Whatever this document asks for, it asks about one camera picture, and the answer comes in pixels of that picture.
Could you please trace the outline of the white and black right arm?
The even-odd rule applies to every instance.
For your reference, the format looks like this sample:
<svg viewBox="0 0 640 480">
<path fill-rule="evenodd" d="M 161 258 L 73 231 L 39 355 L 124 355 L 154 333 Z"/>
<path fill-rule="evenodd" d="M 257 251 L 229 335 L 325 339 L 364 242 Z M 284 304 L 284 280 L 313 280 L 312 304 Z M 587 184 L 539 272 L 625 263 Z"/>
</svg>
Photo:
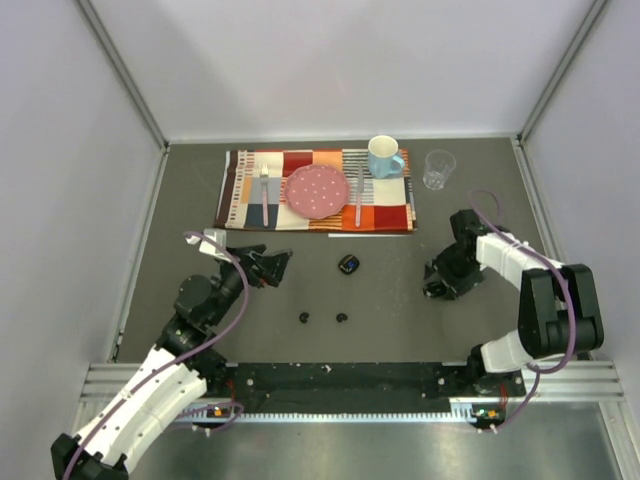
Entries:
<svg viewBox="0 0 640 480">
<path fill-rule="evenodd" d="M 466 380 L 487 396 L 510 374 L 559 355 L 563 360 L 604 343 L 604 327 L 594 281 L 584 264 L 563 264 L 491 229 L 471 209 L 450 217 L 454 243 L 425 264 L 423 294 L 453 301 L 484 281 L 490 269 L 519 292 L 516 328 L 477 345 L 467 358 Z"/>
</svg>

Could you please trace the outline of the glossy black charging case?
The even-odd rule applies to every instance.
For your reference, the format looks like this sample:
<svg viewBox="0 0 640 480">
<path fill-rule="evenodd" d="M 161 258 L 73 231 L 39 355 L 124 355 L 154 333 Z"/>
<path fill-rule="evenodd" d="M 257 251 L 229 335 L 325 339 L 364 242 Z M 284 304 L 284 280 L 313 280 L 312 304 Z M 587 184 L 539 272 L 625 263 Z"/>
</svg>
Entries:
<svg viewBox="0 0 640 480">
<path fill-rule="evenodd" d="M 338 263 L 338 269 L 344 275 L 352 275 L 360 267 L 360 260 L 352 254 L 343 257 Z"/>
</svg>

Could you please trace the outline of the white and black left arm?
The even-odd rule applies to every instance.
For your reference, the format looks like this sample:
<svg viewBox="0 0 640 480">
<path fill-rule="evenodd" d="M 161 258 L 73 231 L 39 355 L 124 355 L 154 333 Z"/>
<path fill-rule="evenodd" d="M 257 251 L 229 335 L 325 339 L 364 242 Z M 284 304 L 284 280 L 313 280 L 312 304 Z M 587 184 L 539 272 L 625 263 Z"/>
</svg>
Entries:
<svg viewBox="0 0 640 480">
<path fill-rule="evenodd" d="M 203 395 L 226 387 L 226 360 L 213 346 L 215 327 L 252 287 L 276 287 L 292 256 L 265 245 L 222 252 L 217 275 L 192 275 L 179 288 L 174 314 L 145 360 L 109 404 L 73 435 L 51 446 L 58 479 L 126 479 L 168 426 Z"/>
</svg>

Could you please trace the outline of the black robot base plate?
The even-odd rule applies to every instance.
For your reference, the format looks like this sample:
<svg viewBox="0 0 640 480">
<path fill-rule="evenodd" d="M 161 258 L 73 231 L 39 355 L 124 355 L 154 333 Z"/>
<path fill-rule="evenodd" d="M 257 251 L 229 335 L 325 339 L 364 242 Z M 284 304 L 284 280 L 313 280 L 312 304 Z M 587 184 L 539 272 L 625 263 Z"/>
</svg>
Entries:
<svg viewBox="0 0 640 480">
<path fill-rule="evenodd" d="M 464 364 L 240 363 L 213 393 L 230 393 L 248 414 L 431 413 L 454 397 L 492 402 L 525 395 L 521 373 L 473 377 Z"/>
</svg>

